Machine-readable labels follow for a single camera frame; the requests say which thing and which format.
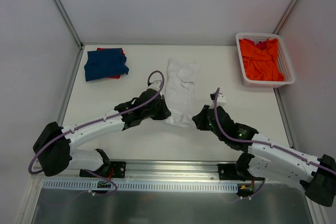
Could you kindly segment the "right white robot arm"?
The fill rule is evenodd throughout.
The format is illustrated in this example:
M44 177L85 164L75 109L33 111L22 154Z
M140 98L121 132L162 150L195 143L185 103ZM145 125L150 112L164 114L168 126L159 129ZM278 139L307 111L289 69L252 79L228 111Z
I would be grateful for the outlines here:
M192 118L196 128L214 133L241 155L224 176L281 182L303 192L313 202L331 207L335 198L335 159L308 155L279 145L256 129L234 122L221 107L203 106Z

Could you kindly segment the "white t shirt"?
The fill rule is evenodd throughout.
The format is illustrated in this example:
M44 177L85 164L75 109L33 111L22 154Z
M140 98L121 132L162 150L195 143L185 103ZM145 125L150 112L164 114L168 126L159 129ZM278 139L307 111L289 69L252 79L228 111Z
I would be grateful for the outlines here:
M192 124L194 93L201 64L170 58L167 64L165 100L171 116L166 123L182 128Z

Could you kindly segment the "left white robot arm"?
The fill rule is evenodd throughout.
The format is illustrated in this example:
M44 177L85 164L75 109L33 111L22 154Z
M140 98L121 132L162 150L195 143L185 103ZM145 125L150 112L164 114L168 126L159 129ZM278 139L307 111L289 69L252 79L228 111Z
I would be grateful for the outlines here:
M78 169L81 177L112 175L114 165L104 150L81 150L80 146L101 136L125 131L143 120L163 121L171 116L165 98L154 89L147 89L139 97L120 103L105 115L89 122L60 126L47 124L35 142L35 160L40 172L51 177L66 169Z

